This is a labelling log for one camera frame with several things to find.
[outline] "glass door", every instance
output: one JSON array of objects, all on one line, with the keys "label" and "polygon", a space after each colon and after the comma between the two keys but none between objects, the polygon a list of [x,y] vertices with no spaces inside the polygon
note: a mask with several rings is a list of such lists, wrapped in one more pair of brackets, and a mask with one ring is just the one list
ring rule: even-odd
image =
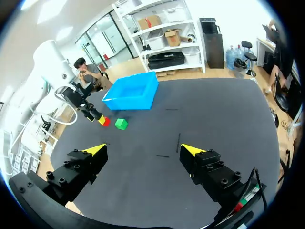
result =
[{"label": "glass door", "polygon": [[88,57],[90,58],[90,61],[97,65],[100,70],[105,71],[108,68],[107,63],[103,59],[103,57],[98,52],[97,48],[95,47],[94,43],[90,39],[89,35],[85,33],[77,42],[76,44],[81,47]]},{"label": "glass door", "polygon": [[87,34],[109,67],[133,59],[129,46],[110,14],[97,21]]}]

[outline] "black work surface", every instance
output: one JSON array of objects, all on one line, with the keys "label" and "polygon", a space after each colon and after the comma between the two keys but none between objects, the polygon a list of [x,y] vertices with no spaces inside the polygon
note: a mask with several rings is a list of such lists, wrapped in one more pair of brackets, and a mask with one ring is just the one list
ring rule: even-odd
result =
[{"label": "black work surface", "polygon": [[[253,169],[275,195],[279,175],[276,128],[263,93],[255,82],[238,79],[194,79],[160,82],[151,110],[110,111],[105,92],[89,101],[111,119],[109,127],[91,123],[81,113],[66,127],[51,156],[54,168],[73,149],[107,144],[109,160],[93,185],[74,203],[87,217],[106,223],[197,229],[213,222],[220,208],[196,186],[179,161],[180,144],[214,149],[244,183]],[[126,130],[115,127],[128,121]],[[263,210],[260,200],[255,215]]]}]

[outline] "sneaker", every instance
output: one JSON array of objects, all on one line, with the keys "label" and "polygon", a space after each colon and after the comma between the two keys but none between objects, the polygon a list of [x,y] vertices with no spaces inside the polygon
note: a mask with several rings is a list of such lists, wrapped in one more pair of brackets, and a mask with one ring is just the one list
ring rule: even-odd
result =
[{"label": "sneaker", "polygon": [[272,92],[271,87],[265,88],[265,93],[270,94]]}]

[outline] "white storage box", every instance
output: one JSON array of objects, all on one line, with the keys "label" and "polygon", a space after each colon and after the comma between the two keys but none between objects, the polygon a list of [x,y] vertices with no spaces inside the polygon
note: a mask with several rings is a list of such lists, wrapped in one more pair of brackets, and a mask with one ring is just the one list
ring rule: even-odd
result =
[{"label": "white storage box", "polygon": [[149,44],[152,50],[164,49],[167,45],[162,29],[151,31],[145,40],[145,45]]},{"label": "white storage box", "polygon": [[195,48],[185,48],[182,49],[182,53],[185,56],[185,62],[187,64],[200,64],[201,59],[200,59],[200,51]]},{"label": "white storage box", "polygon": [[141,5],[142,2],[140,0],[119,0],[115,4],[123,12],[127,12],[127,11],[133,10],[133,8]]},{"label": "white storage box", "polygon": [[175,8],[163,10],[169,22],[187,20],[187,14],[184,7],[177,6]]}]

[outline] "ceiling light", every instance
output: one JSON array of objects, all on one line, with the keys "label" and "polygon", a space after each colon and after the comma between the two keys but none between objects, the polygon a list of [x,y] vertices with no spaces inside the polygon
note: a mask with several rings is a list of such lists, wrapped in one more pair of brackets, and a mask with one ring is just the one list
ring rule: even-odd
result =
[{"label": "ceiling light", "polygon": [[66,38],[71,33],[72,29],[73,29],[73,26],[60,30],[56,36],[56,40],[59,41],[59,40]]},{"label": "ceiling light", "polygon": [[13,95],[14,90],[12,86],[7,86],[4,90],[4,93],[0,99],[0,102],[7,103],[7,101],[11,98]]},{"label": "ceiling light", "polygon": [[21,10],[25,10],[29,7],[31,7],[32,5],[34,5],[34,3],[36,3],[38,0],[25,0],[23,2],[23,5],[21,6]]},{"label": "ceiling light", "polygon": [[37,24],[57,16],[67,0],[49,0],[44,3],[39,14]]}]

